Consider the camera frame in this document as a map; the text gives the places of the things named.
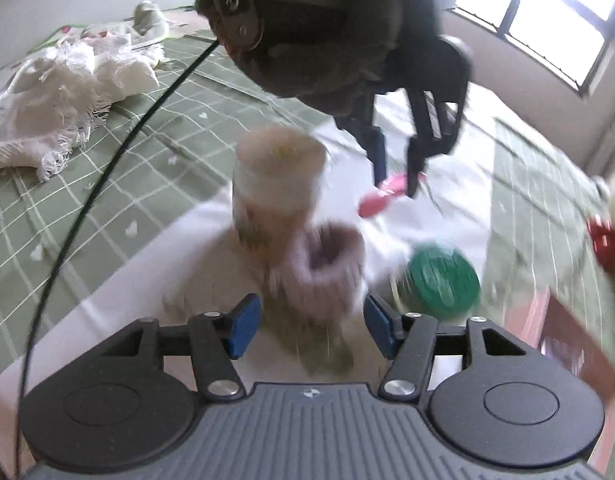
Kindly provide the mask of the dark furry sleeve forearm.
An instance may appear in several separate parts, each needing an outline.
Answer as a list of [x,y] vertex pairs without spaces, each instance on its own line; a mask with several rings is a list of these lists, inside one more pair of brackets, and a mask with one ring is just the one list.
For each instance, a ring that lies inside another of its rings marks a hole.
[[196,0],[247,77],[337,117],[364,93],[415,88],[439,36],[437,0]]

